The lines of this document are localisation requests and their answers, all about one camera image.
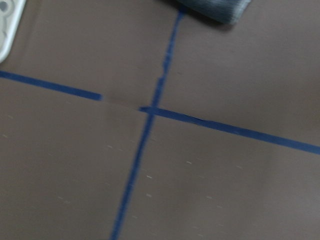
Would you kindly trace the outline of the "white bear tray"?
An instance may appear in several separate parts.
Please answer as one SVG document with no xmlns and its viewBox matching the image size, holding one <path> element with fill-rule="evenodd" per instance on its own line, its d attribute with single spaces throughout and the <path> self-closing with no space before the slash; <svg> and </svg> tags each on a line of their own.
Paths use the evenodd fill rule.
<svg viewBox="0 0 320 240">
<path fill-rule="evenodd" d="M 9 55 L 26 0 L 0 0 L 0 62 Z"/>
</svg>

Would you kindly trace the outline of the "grey folded cloth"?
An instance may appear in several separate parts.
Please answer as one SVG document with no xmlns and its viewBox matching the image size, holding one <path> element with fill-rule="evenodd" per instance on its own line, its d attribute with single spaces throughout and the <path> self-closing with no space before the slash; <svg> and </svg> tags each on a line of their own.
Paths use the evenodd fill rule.
<svg viewBox="0 0 320 240">
<path fill-rule="evenodd" d="M 235 25 L 251 0 L 160 0 L 183 13 L 213 21 L 221 25 Z"/>
</svg>

